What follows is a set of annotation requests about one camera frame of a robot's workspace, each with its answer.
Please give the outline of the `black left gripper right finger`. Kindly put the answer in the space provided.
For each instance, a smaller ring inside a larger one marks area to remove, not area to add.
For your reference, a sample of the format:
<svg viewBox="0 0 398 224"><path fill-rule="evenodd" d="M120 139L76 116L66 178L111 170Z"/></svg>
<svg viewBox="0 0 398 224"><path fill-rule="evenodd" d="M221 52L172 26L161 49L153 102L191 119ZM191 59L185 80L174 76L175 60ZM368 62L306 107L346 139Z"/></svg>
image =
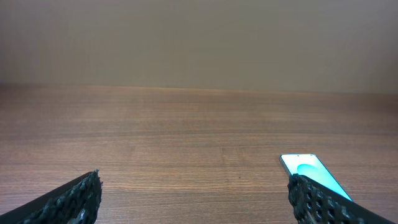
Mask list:
<svg viewBox="0 0 398 224"><path fill-rule="evenodd" d="M290 175L287 187L298 223L394 224L305 175Z"/></svg>

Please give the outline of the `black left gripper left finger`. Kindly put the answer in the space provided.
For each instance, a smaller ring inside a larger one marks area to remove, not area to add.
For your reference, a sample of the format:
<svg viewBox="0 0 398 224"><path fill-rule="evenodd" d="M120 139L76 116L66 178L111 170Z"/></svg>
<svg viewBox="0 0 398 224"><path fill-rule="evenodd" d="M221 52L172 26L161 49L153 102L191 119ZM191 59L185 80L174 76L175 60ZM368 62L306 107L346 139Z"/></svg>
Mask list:
<svg viewBox="0 0 398 224"><path fill-rule="evenodd" d="M1 215L2 224L94 224L100 208L102 181L98 171L76 179Z"/></svg>

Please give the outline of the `smartphone with cyan screen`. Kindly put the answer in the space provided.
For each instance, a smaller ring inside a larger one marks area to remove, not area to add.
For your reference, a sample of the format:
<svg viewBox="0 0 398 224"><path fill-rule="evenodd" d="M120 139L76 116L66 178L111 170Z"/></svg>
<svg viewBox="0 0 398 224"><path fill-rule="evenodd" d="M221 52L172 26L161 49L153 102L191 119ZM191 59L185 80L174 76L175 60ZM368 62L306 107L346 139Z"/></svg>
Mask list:
<svg viewBox="0 0 398 224"><path fill-rule="evenodd" d="M305 175L344 198L353 201L315 154L281 154L280 161L288 175Z"/></svg>

